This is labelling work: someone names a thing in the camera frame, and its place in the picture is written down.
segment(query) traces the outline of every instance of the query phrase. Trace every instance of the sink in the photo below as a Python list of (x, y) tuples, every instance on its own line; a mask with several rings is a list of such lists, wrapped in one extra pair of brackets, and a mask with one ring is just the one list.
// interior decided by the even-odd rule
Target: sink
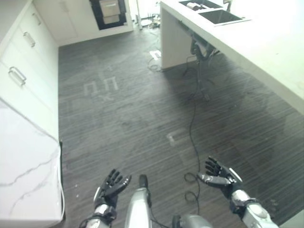
[(217, 9), (222, 8), (222, 6), (219, 6), (218, 4), (215, 4), (214, 2), (211, 2), (209, 0), (188, 0), (188, 1), (180, 1), (180, 4), (183, 4), (186, 6), (189, 2), (197, 3), (201, 5), (200, 9)]
[(213, 24), (221, 24), (231, 21), (242, 20), (242, 18), (239, 18), (233, 15), (232, 13), (229, 13), (222, 9), (207, 11), (199, 14), (204, 18), (206, 18), (207, 20), (211, 21)]

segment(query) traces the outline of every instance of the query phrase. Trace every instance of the faucet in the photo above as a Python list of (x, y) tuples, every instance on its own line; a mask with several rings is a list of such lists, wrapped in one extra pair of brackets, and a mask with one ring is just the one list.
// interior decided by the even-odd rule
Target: faucet
[(233, 0), (223, 0), (223, 4), (228, 3), (227, 11), (230, 12), (231, 4)]

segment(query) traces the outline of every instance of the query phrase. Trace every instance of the marble countertop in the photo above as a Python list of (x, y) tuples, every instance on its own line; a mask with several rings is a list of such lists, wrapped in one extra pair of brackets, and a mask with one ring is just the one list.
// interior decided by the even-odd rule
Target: marble countertop
[(161, 7), (304, 114), (302, 0), (234, 0), (231, 13), (251, 20), (217, 27), (177, 0)]

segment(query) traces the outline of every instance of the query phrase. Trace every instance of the white cable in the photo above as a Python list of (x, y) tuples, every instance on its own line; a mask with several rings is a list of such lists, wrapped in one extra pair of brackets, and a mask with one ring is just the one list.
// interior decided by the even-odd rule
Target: white cable
[(63, 192), (63, 186), (62, 186), (62, 181), (61, 181), (61, 147), (59, 146), (59, 155), (58, 155), (58, 181), (59, 181), (59, 185), (60, 185), (60, 192), (61, 192), (61, 198), (62, 198), (62, 212), (61, 212), (61, 216), (60, 216), (60, 221), (62, 221), (63, 216), (65, 214), (65, 209), (66, 209), (66, 203), (65, 203), (65, 195)]

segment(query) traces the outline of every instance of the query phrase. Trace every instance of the built-in oven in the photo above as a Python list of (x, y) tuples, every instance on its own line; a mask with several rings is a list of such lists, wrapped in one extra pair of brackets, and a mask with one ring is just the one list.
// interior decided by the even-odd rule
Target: built-in oven
[(124, 0), (90, 0), (90, 2), (99, 30), (126, 23)]

